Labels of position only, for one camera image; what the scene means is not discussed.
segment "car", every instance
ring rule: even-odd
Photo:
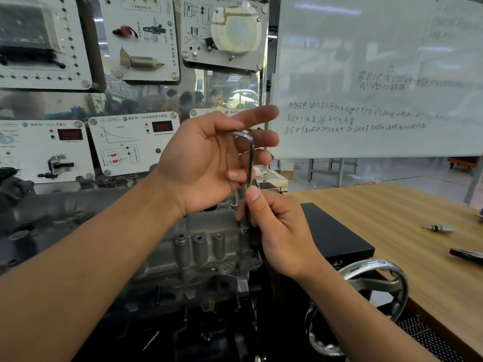
[[[258,94],[253,90],[236,90],[228,98],[227,108],[255,108],[258,107]]]

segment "engine block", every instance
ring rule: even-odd
[[[35,194],[15,177],[0,186],[0,274],[48,249],[115,200],[127,188]],[[259,286],[250,271],[263,264],[260,234],[235,219],[238,195],[179,220],[124,286],[101,324],[158,316],[183,307],[213,310],[218,301],[246,296]]]

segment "forearm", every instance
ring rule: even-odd
[[[72,359],[180,218],[158,181],[149,176],[61,242],[0,277],[3,359]]]
[[[314,300],[352,362],[436,361],[418,342],[362,297],[322,257],[299,284]]]

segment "digital display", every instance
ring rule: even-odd
[[[82,129],[66,128],[57,129],[61,141],[82,140]]]
[[[153,122],[153,132],[170,132],[173,130],[171,121]]]

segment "hand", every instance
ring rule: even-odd
[[[171,189],[179,210],[197,212],[214,206],[247,180],[249,143],[233,138],[230,131],[242,131],[275,119],[276,106],[245,110],[229,118],[213,112],[184,121],[161,154],[154,173]],[[278,145],[278,135],[269,130],[250,133],[255,148]],[[268,165],[269,152],[255,150],[254,164]]]
[[[318,268],[323,257],[295,198],[252,185],[246,191],[246,203],[252,225],[262,231],[263,252],[277,272],[300,280]],[[238,220],[245,217],[245,207],[245,203],[238,205]]]

